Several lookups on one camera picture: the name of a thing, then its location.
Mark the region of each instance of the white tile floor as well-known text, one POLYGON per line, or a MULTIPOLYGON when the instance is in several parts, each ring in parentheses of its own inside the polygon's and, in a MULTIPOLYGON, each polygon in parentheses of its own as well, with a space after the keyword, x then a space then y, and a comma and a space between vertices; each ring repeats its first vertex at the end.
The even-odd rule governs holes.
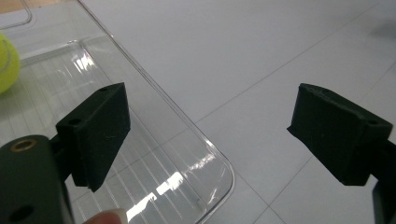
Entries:
POLYGON ((302 82, 396 123, 396 1, 84 2, 233 164, 207 223, 374 223, 375 180, 342 186, 286 128, 302 82))

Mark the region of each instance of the yellow tennis ball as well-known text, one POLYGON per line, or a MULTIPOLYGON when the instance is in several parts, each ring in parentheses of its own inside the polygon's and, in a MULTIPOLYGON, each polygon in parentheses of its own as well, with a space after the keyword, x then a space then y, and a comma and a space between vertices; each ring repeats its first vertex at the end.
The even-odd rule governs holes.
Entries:
POLYGON ((15 83, 20 74, 20 67, 17 50, 8 38, 0 33, 0 93, 8 90, 15 83))

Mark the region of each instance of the clear plastic container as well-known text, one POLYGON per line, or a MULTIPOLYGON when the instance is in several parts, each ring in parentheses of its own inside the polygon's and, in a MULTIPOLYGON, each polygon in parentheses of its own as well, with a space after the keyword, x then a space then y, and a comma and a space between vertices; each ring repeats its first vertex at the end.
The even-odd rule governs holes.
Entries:
POLYGON ((92 193, 66 180, 76 223, 116 207, 130 223, 205 222, 233 191, 231 164, 82 3, 56 2, 0 14, 21 56, 19 80, 0 94, 0 145, 53 137, 91 93, 124 82, 131 131, 105 184, 92 193))

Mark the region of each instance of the tile grout line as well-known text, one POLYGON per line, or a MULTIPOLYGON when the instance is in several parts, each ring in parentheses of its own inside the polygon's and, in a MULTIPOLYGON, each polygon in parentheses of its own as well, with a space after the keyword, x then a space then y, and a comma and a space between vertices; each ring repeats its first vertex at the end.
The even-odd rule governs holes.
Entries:
POLYGON ((372 88, 370 88, 370 90, 368 90, 360 99, 359 99, 359 103, 361 103, 361 101, 364 100, 364 98, 366 98, 366 96, 375 88, 375 86, 387 75, 387 73, 396 65, 396 61, 390 66, 389 69, 387 69, 387 71, 381 76, 381 78, 379 78, 376 83, 372 86, 372 88))
POLYGON ((254 222, 252 224, 255 224, 257 222, 257 220, 259 220, 262 217, 262 215, 264 215, 265 211, 267 211, 268 208, 270 208, 270 206, 266 207, 264 209, 264 211, 262 211, 262 213, 256 218, 256 220, 254 220, 254 222))
POLYGON ((280 217, 280 215, 279 215, 271 206, 269 206, 269 208, 270 208, 271 210, 273 210, 273 212, 275 213, 275 215, 276 215, 277 217, 279 217, 279 219, 280 219, 283 223, 286 224, 286 221, 283 220, 283 219, 280 217))
POLYGON ((233 170, 237 175, 239 175, 239 177, 241 177, 241 179, 243 181, 245 181, 245 183, 251 188, 251 190, 253 190, 253 192, 255 194, 257 194, 257 196, 259 196, 259 198, 269 207, 270 205, 264 200, 264 198, 262 198, 262 196, 253 188, 249 185, 249 183, 246 181, 246 179, 244 177, 242 177, 235 169, 233 170))
POLYGON ((331 33, 329 33, 328 35, 325 35, 323 38, 321 38, 318 42, 316 42, 315 44, 313 44, 311 47, 303 50, 303 52, 297 54, 296 56, 294 56, 293 58, 291 58, 290 60, 288 60, 287 62, 283 63, 282 65, 280 65, 277 69, 275 69, 274 71, 272 71, 270 74, 268 74, 267 76, 261 78, 260 80, 258 80, 257 82, 255 82, 254 84, 252 84, 251 86, 247 87, 244 91, 239 92, 238 94, 236 94, 233 98, 231 98, 230 100, 226 101, 224 104, 218 106, 217 108, 215 108, 214 110, 212 110, 211 112, 209 112, 207 115, 203 116, 201 119, 198 119, 197 121, 195 121, 194 123, 197 124, 199 123, 201 120, 207 118, 208 116, 210 116, 211 114, 215 113, 216 111, 218 111, 219 109, 221 109, 222 107, 224 107, 225 105, 227 105, 228 103, 230 103, 232 100, 234 100, 235 98, 237 98, 238 96, 242 95, 244 92, 250 90, 251 88, 257 86, 258 84, 260 84, 263 80, 265 80, 266 78, 270 77, 272 74, 274 74, 275 72, 277 72, 278 70, 280 70, 281 68, 285 67, 287 64, 291 63, 292 61, 294 61, 295 59, 297 59, 298 57, 300 57, 301 55, 303 55, 304 53, 306 53, 307 51, 309 51, 310 49, 312 49, 314 46, 316 46, 317 44, 321 43, 322 41, 324 41, 325 39, 327 39, 328 37, 334 35, 336 32, 340 31, 341 29, 343 29, 344 27, 346 27, 347 25, 349 25, 350 23, 352 23, 353 21, 357 20, 361 15, 365 14, 367 11, 369 11, 370 9, 372 9, 373 7, 376 7, 379 4, 379 2, 376 2, 375 4, 373 4, 372 6, 370 6, 369 8, 367 8, 366 10, 364 10, 361 14, 359 14, 358 16, 356 16, 354 19, 352 19, 351 21, 345 23, 344 25, 341 25, 338 29, 335 29, 334 31, 332 31, 331 33))
MULTIPOLYGON (((308 161, 306 161, 306 163, 304 163, 304 165, 299 169, 299 171, 291 178, 291 180, 288 182, 288 184, 286 184, 285 188, 288 187, 288 185, 291 183, 291 181, 294 180, 294 178, 304 169, 304 167, 312 160, 312 158, 314 157, 314 155, 311 155, 311 157, 308 159, 308 161)), ((282 194, 282 192, 285 190, 285 188, 283 188, 277 195, 276 197, 270 202, 269 206, 271 207, 271 204, 274 203, 274 201, 276 201, 276 199, 282 194)))

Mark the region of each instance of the brass insert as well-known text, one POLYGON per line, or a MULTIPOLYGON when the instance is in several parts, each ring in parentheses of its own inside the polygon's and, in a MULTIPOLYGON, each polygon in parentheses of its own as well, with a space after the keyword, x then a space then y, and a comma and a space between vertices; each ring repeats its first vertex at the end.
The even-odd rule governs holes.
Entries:
POLYGON ((13 152, 22 152, 34 147, 37 144, 37 140, 35 139, 23 139, 11 147, 11 151, 13 152))

